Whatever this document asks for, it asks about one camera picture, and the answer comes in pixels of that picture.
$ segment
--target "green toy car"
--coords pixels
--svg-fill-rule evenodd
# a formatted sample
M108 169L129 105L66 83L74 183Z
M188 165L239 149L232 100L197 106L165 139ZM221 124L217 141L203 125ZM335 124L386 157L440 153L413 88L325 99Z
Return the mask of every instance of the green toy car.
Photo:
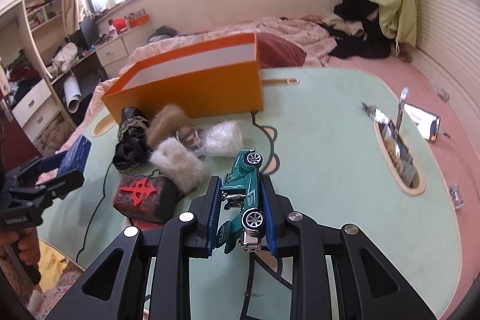
M218 230L215 247L225 244L225 253L231 252L239 240L248 252L260 251L264 218L260 208L259 169L262 156L253 150L241 150L222 183L225 209L241 208L232 221L226 221Z

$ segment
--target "red cross emblem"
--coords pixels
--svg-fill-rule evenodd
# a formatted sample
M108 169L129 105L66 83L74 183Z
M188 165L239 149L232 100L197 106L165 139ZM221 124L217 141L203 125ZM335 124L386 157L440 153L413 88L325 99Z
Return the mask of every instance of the red cross emblem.
M150 194L155 193L157 189L147 185L148 178L140 179L135 182L135 186L121 186L120 190L131 192L131 199L135 206L142 203L143 199Z

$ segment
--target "red pillow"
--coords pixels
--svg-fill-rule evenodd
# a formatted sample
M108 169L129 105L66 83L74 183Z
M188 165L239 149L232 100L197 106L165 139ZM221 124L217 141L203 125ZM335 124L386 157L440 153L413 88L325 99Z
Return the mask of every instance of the red pillow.
M262 68L301 67L307 54L294 43L271 33L257 33Z

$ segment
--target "triangular cutout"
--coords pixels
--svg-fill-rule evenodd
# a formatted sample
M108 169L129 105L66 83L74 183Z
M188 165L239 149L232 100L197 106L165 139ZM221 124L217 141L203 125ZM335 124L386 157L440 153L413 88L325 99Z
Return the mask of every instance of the triangular cutout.
M367 274L371 295L374 298L380 298L398 291L397 283L369 250L362 248L360 257Z
M123 258L123 250L114 250L110 256L98 267L92 276L82 286L82 292L96 297L102 301L108 301L112 295L117 272Z

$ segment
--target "drawer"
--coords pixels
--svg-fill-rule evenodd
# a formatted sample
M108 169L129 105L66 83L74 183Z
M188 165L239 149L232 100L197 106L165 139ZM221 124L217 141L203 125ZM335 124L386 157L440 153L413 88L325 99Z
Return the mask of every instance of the drawer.
M125 67L127 63L128 57L125 57L121 60L118 60L114 63L111 63L109 65L105 66L105 71L109 75L109 78L112 79L112 77L117 77L119 74L119 71Z
M128 56L125 45L121 38L116 39L114 42L105 45L103 48L100 48L97 51L98 58L100 63L105 67L106 65L112 64L124 57Z
M48 98L23 126L23 131L26 133L28 139L33 142L38 136L40 136L42 131L58 112L59 109L53 98Z
M39 107L52 95L43 79L30 90L23 99L18 102L12 110L18 124L23 127L28 119L39 109Z

